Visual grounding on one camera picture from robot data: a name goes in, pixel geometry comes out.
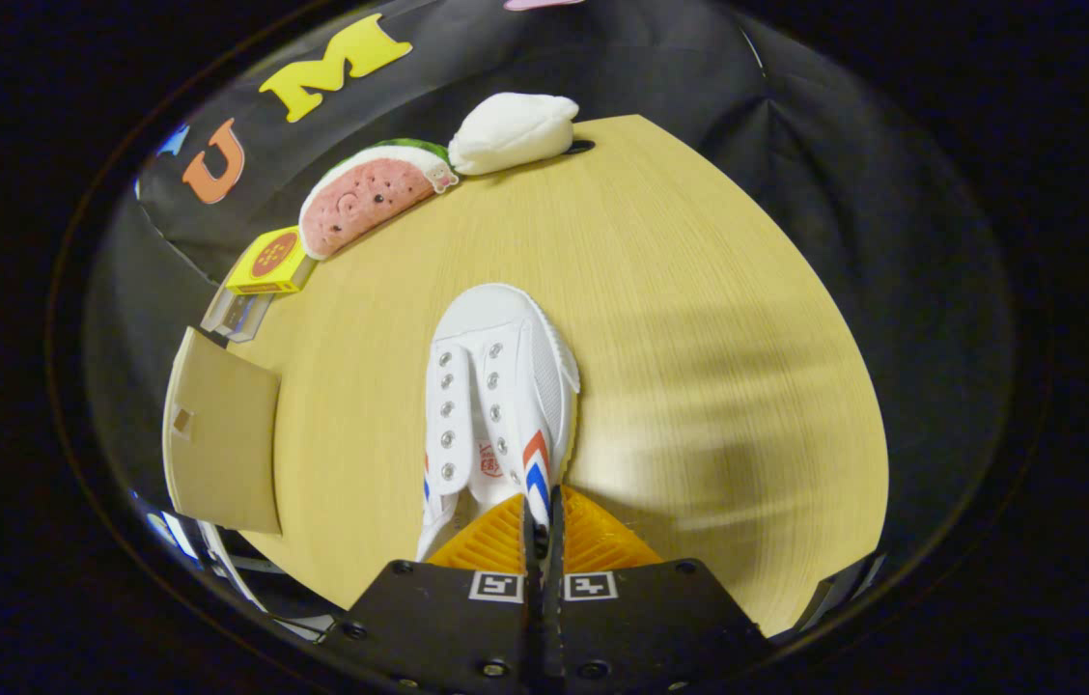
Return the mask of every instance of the screw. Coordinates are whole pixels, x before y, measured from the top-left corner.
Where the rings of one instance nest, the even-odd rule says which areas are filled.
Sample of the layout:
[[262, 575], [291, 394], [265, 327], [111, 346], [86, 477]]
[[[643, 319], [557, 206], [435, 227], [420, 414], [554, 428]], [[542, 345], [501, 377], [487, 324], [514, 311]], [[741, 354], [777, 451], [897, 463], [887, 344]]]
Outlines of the screw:
[[607, 675], [609, 675], [609, 664], [603, 663], [603, 661], [588, 661], [579, 667], [579, 678], [588, 679], [588, 681], [598, 681]]

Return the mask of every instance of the plush toy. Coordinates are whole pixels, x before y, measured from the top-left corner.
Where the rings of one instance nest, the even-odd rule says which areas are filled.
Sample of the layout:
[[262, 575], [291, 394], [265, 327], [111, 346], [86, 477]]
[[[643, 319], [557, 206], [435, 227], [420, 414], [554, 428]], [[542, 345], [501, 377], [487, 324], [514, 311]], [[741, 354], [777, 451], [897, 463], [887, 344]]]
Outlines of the plush toy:
[[571, 147], [579, 107], [566, 97], [502, 92], [466, 115], [449, 155], [465, 175], [509, 170], [556, 157]]
[[343, 159], [301, 207], [301, 242], [318, 260], [390, 217], [460, 182], [446, 149], [421, 139], [378, 142]]

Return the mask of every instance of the foam letter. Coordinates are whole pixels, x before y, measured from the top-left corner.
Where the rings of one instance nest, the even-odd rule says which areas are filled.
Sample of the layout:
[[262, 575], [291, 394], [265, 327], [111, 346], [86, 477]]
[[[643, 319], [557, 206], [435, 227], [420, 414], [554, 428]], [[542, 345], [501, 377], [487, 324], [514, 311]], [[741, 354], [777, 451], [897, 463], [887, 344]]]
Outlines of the foam letter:
[[183, 181], [192, 186], [192, 192], [197, 194], [201, 203], [215, 204], [227, 197], [227, 193], [232, 190], [240, 174], [244, 172], [244, 148], [240, 141], [235, 139], [232, 132], [232, 123], [235, 119], [227, 119], [227, 123], [218, 126], [218, 131], [209, 136], [209, 144], [217, 146], [219, 153], [227, 158], [227, 171], [223, 175], [215, 178], [206, 168], [206, 153], [203, 149], [188, 162], [188, 168], [183, 170]]
[[352, 76], [364, 76], [412, 52], [412, 44], [394, 40], [378, 26], [381, 14], [369, 16], [338, 32], [326, 46], [320, 61], [284, 65], [258, 92], [274, 92], [287, 107], [287, 122], [296, 123], [320, 105], [322, 96], [305, 88], [338, 92], [343, 87], [343, 68], [352, 63]]

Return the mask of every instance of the wooden table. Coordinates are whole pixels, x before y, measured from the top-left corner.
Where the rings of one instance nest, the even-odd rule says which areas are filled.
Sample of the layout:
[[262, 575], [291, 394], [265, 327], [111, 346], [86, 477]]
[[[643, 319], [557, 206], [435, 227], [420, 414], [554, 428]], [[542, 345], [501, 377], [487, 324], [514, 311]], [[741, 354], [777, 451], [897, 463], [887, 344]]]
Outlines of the wooden table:
[[420, 533], [424, 375], [446, 305], [482, 282], [539, 301], [579, 362], [570, 483], [664, 558], [698, 557], [766, 634], [870, 553], [883, 426], [819, 278], [715, 167], [640, 115], [465, 180], [280, 296], [230, 351], [283, 378], [272, 562], [351, 606]]

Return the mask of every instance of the black fabric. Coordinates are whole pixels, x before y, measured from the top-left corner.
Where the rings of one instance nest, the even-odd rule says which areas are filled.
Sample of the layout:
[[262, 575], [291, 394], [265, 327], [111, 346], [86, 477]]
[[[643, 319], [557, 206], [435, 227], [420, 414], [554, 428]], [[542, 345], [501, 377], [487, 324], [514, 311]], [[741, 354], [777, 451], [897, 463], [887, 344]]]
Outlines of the black fabric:
[[[356, 149], [403, 136], [444, 145], [472, 107], [514, 90], [574, 98], [578, 120], [646, 115], [778, 221], [834, 296], [880, 399], [882, 572], [941, 527], [999, 438], [1012, 330], [991, 230], [925, 133], [854, 75], [724, 4], [505, 13], [400, 0], [376, 12], [387, 34], [413, 44], [409, 54], [286, 123], [259, 85], [320, 58], [352, 19], [309, 32], [206, 102], [178, 156], [148, 159], [139, 202], [112, 224], [90, 283], [86, 378], [107, 453], [143, 495], [169, 507], [159, 418], [171, 357], [248, 242], [294, 224], [310, 186]], [[232, 192], [205, 206], [183, 169], [230, 118], [247, 161]], [[213, 148], [206, 162], [222, 171]]]

